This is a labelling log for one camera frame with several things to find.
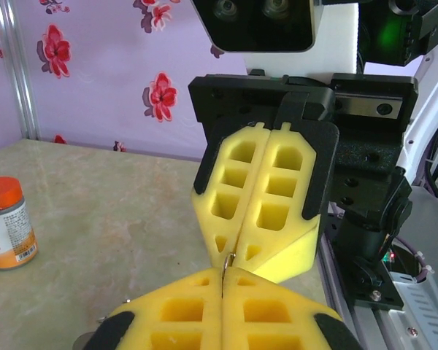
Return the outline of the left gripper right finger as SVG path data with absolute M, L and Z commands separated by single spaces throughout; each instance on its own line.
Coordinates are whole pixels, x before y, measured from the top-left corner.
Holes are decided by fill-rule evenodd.
M 241 268 L 223 286 L 224 350 L 364 350 L 326 305 Z

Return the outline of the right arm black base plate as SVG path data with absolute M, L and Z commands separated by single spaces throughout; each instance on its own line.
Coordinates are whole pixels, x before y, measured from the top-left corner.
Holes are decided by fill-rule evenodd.
M 354 306 L 382 311 L 403 309 L 404 302 L 382 262 L 371 264 L 357 257 L 353 265 L 351 285 L 347 290 Z

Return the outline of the aluminium corner post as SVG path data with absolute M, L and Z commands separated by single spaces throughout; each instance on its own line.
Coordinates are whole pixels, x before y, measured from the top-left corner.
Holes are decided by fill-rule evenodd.
M 0 0 L 0 41 L 9 75 L 22 137 L 40 141 L 37 108 L 28 73 L 25 47 L 19 31 L 15 0 Z

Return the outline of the orange lid bottle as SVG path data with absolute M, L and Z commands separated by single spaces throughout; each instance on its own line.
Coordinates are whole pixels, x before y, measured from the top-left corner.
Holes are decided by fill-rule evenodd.
M 14 177 L 0 176 L 0 270 L 25 265 L 37 252 L 21 184 Z

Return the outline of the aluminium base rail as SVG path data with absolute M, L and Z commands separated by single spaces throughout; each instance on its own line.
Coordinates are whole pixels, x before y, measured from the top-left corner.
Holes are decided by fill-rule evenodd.
M 322 278 L 326 302 L 342 317 L 343 322 L 364 350 L 395 350 L 395 346 L 398 346 L 400 342 L 395 339 L 393 324 L 388 315 L 389 311 L 354 306 L 349 299 L 348 290 L 342 278 L 342 269 L 338 266 L 331 248 L 331 240 L 337 234 L 342 217 L 343 213 L 340 211 L 329 212 L 328 224 L 318 247 L 318 270 Z M 428 265 L 424 264 L 421 254 L 401 240 L 396 240 L 394 246 L 397 249 L 406 250 L 418 260 L 421 272 L 418 276 L 412 276 L 414 280 L 418 283 L 430 282 L 436 286 L 438 293 L 438 287 L 433 277 L 434 272 Z M 400 272 L 389 271 L 389 273 L 391 275 Z

